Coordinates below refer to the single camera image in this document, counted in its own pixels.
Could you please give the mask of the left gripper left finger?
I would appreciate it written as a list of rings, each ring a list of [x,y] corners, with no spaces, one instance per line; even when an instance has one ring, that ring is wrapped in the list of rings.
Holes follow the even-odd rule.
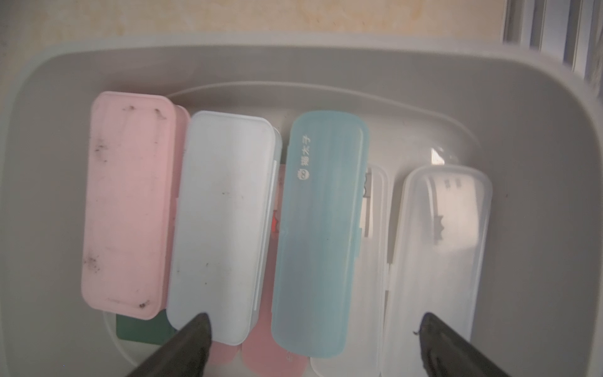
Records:
[[[210,317],[206,313],[198,314],[127,376],[201,377],[210,356],[211,345]]]

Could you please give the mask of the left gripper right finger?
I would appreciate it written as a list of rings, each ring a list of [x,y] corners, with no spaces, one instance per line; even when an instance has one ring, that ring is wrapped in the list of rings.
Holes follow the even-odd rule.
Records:
[[[416,333],[422,364],[430,377],[509,377],[433,313],[425,313]]]

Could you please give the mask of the pink pencil case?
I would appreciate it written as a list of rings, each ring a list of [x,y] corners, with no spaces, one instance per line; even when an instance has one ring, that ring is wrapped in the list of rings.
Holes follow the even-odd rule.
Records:
[[[276,270],[276,255],[279,239],[282,195],[285,166],[281,165],[274,200],[272,225],[269,234],[269,249],[265,265],[262,300],[258,322],[243,342],[243,363],[260,376],[301,376],[306,370],[308,358],[291,353],[279,346],[271,332],[273,289]]]
[[[210,347],[208,365],[222,365],[231,362],[239,351],[238,346],[229,346],[213,341]]]
[[[90,307],[141,320],[166,307],[189,121],[159,95],[94,100],[81,278]]]

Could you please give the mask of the dark green pencil case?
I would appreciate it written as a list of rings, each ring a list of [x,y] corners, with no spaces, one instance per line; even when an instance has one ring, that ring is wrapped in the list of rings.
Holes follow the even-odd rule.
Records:
[[[161,310],[150,320],[116,315],[116,335],[122,340],[161,346],[176,333],[165,310]]]

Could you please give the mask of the clear translucent pencil case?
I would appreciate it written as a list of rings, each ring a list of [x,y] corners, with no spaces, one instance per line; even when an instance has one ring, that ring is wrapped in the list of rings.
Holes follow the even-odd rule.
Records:
[[[334,358],[312,358],[318,376],[379,376],[389,267],[389,182],[375,165],[367,168],[361,249],[356,259],[345,349]]]

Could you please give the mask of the light blue pencil case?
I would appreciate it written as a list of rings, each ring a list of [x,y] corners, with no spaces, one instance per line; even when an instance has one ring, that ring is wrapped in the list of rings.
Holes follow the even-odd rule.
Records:
[[[261,117],[200,111],[185,137],[166,315],[240,345],[258,321],[282,138]]]

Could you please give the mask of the teal pencil case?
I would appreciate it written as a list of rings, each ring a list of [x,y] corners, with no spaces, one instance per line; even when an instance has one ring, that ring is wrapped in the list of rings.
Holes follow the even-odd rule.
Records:
[[[292,125],[271,309],[273,339],[291,353],[332,358],[345,348],[369,141],[347,112],[306,112]]]

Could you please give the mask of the grey plastic storage box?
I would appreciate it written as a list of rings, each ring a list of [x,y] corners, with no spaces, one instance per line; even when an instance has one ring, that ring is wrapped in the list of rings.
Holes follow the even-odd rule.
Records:
[[[90,108],[103,91],[191,112],[353,112],[400,191],[437,149],[483,171],[492,217],[473,343],[513,376],[602,374],[602,106],[570,69],[509,45],[209,33],[53,47],[1,113],[1,374],[121,376],[80,293]]]

